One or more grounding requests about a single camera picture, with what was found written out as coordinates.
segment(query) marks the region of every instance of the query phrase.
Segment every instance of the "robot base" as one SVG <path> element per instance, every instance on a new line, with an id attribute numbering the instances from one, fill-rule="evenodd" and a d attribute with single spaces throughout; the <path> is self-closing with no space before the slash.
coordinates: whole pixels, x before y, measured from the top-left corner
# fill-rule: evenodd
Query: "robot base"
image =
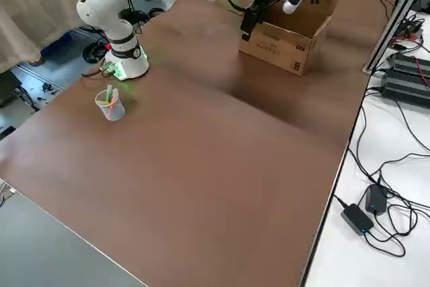
<path id="1" fill-rule="evenodd" d="M 134 79 L 135 77 L 139 77 L 141 75 L 144 75 L 148 69 L 149 64 L 148 60 L 146 58 L 146 55 L 141 48 L 142 54 L 139 58 L 118 58 L 114 56 L 111 52 L 106 53 L 105 59 L 106 62 L 112 62 L 116 65 L 116 72 L 114 76 L 123 81 L 126 79 Z"/>

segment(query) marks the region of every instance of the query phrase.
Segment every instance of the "table surface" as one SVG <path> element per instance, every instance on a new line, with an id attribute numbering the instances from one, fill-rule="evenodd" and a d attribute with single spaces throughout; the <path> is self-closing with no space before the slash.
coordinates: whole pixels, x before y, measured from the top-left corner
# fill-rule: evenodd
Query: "table surface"
<path id="1" fill-rule="evenodd" d="M 107 80 L 81 79 L 2 140 L 0 177 L 149 286 L 297 286 L 378 9 L 343 37 L 341 0 L 324 60 L 297 77 L 237 53 L 222 0 L 178 0 L 144 27 L 148 75 L 109 81 L 123 119 L 93 103 Z"/>
<path id="2" fill-rule="evenodd" d="M 430 43 L 430 16 L 418 13 L 418 18 L 425 19 L 423 24 L 424 46 Z M 409 48 L 415 44 L 403 42 Z M 395 51 L 387 48 L 381 58 L 382 67 L 385 58 Z M 430 53 L 420 48 L 407 53 L 430 60 Z M 380 79 L 373 77 L 371 86 L 380 86 Z M 401 104 L 408 123 L 418 138 L 429 146 L 430 111 L 428 109 Z M 389 99 L 369 96 L 365 98 L 363 107 L 368 125 L 360 143 L 359 156 L 364 167 L 373 172 L 382 162 L 394 160 L 407 153 L 428 154 L 413 139 L 406 128 L 398 107 Z M 350 147 L 355 151 L 357 139 L 363 129 L 363 114 L 359 117 Z M 384 168 L 387 182 L 405 198 L 418 203 L 430 205 L 429 160 L 422 158 L 407 159 L 396 165 Z M 357 168 L 353 157 L 347 154 L 343 164 L 339 182 L 335 193 L 347 203 L 357 203 L 369 181 Z M 310 267 L 306 287 L 321 286 L 323 281 L 327 286 L 367 286 L 367 287 L 425 287 L 427 283 L 427 265 L 430 255 L 429 221 L 419 215 L 419 222 L 413 233 L 402 240 L 406 255 L 402 259 L 389 257 L 371 249 L 364 239 L 360 239 L 341 219 L 341 206 L 333 200 L 327 214 L 324 229 L 320 236 L 318 247 Z M 393 212 L 395 223 L 402 228 L 408 227 L 408 218 Z M 380 222 L 390 228 L 386 215 L 380 216 Z M 375 235 L 379 238 L 387 236 L 380 229 Z M 393 253 L 401 250 L 395 243 L 380 244 L 372 241 L 376 246 Z"/>

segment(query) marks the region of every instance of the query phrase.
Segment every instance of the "beige curtain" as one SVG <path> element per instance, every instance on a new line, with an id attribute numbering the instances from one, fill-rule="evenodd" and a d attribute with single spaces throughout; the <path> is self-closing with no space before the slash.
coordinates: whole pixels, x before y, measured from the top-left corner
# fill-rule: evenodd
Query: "beige curtain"
<path id="1" fill-rule="evenodd" d="M 38 60 L 41 49 L 82 26 L 77 1 L 0 0 L 0 73 L 19 62 Z"/>

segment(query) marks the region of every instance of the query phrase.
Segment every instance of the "cardboard box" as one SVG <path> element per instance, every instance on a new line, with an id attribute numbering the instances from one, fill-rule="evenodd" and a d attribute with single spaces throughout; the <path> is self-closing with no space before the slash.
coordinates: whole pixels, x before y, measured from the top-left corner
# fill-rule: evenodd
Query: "cardboard box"
<path id="1" fill-rule="evenodd" d="M 282 11 L 282 3 L 277 3 L 266 13 L 264 23 L 255 26 L 251 39 L 241 40 L 239 50 L 302 75 L 327 34 L 337 2 L 320 0 L 319 4 L 311 4 L 303 0 L 291 15 Z"/>

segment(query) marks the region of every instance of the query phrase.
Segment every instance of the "plastic cup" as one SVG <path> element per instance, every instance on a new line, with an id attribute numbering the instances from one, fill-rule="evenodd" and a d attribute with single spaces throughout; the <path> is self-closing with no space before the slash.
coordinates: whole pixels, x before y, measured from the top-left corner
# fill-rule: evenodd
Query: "plastic cup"
<path id="1" fill-rule="evenodd" d="M 110 121 L 119 120 L 126 113 L 126 109 L 121 103 L 119 94 L 115 101 L 111 102 L 110 104 L 105 104 L 106 91 L 107 90 L 103 90 L 95 96 L 95 104 L 99 106 L 106 119 Z"/>

